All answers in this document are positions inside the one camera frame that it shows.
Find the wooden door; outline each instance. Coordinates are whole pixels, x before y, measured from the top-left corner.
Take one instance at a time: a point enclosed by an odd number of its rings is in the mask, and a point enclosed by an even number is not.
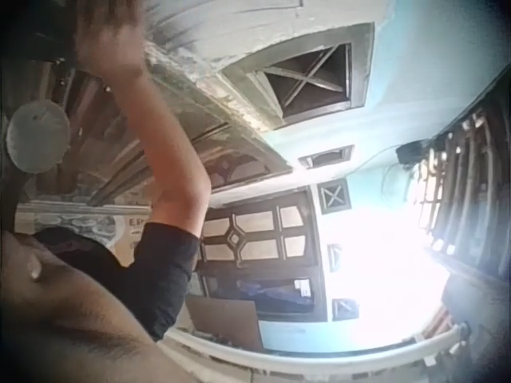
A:
[[[312,267],[319,263],[315,217],[307,190],[211,210],[203,237],[199,270]]]

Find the white railing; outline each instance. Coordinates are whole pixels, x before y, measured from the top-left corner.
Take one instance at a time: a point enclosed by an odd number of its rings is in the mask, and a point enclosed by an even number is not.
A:
[[[215,357],[249,369],[325,376],[366,373],[407,365],[450,349],[464,340],[468,333],[469,329],[466,324],[455,325],[446,333],[399,349],[355,357],[333,358],[279,357],[265,353],[253,353],[206,341],[180,330],[170,330],[165,337],[205,356]]]

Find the person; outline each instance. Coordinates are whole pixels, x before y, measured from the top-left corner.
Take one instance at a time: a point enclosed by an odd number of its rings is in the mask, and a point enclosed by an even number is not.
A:
[[[34,237],[109,290],[157,342],[183,306],[211,181],[145,66],[143,2],[116,2],[114,9],[109,3],[77,1],[77,57],[85,71],[110,87],[162,192],[129,267],[100,243],[64,227]]]

